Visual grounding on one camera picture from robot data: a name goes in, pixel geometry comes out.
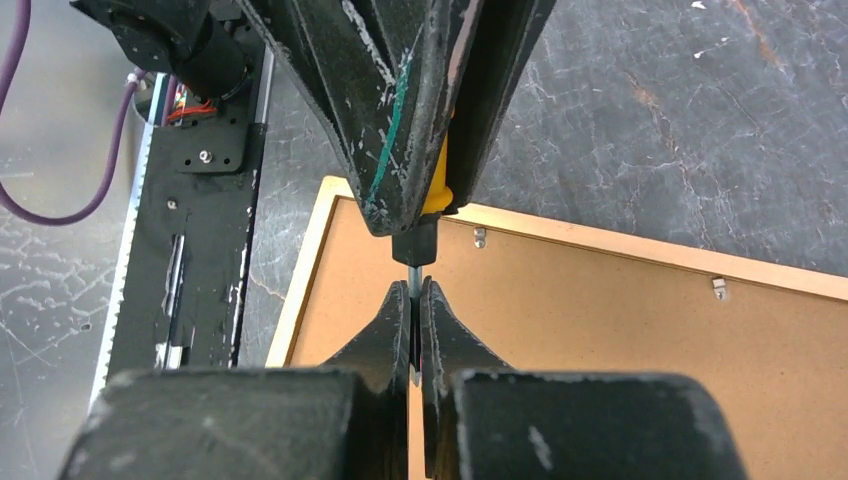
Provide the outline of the wooden picture frame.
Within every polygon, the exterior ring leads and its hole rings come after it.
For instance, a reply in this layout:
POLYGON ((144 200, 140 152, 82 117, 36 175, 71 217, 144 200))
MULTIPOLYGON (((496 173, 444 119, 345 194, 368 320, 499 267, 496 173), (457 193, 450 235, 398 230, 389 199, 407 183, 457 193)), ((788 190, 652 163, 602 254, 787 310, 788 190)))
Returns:
MULTIPOLYGON (((847 475, 847 281, 480 205, 438 222, 424 270, 457 318, 516 369, 663 372, 717 402, 747 475, 847 475)), ((266 364, 315 367, 408 277, 326 178, 266 364)), ((424 465, 410 377, 408 467, 424 465)))

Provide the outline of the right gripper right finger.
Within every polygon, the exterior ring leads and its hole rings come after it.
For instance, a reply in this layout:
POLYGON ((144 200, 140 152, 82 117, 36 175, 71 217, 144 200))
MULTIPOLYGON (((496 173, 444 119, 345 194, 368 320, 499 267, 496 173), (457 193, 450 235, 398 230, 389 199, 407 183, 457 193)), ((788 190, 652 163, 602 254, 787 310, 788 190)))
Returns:
POLYGON ((512 367, 431 278, 420 307, 424 465, 431 479, 743 479, 721 409, 663 372, 512 367))

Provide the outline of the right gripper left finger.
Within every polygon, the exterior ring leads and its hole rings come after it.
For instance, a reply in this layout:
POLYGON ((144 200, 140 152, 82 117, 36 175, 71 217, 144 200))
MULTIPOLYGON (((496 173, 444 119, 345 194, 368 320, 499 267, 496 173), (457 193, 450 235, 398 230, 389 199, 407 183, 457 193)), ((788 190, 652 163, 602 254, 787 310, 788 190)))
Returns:
POLYGON ((126 371, 95 400, 62 479, 404 479, 407 284, 315 367, 126 371))

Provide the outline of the orange handled screwdriver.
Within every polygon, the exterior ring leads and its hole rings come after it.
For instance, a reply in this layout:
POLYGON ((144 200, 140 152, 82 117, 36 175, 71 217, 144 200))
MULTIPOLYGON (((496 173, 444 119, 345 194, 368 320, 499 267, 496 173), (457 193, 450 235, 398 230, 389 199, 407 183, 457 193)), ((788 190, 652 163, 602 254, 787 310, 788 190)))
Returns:
POLYGON ((392 236, 392 258, 408 267, 408 290, 411 302, 410 320, 410 377, 415 386, 421 384, 423 347, 421 340, 420 304, 422 297, 422 268, 437 258, 438 221, 453 200, 447 185, 447 157, 449 136, 445 135, 442 147, 430 176, 422 171, 415 179, 413 212, 415 223, 403 233, 392 236))

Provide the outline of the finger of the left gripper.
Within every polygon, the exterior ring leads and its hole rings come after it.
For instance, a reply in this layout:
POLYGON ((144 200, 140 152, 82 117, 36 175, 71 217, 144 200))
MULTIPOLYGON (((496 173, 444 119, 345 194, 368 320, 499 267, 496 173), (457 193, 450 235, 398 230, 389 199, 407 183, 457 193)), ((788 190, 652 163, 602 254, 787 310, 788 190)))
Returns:
POLYGON ((246 1, 332 141, 368 230, 419 219, 477 23, 473 1, 246 1))
POLYGON ((446 184, 453 200, 446 215, 470 202, 519 78, 555 5, 554 0, 483 3, 447 133, 446 184))

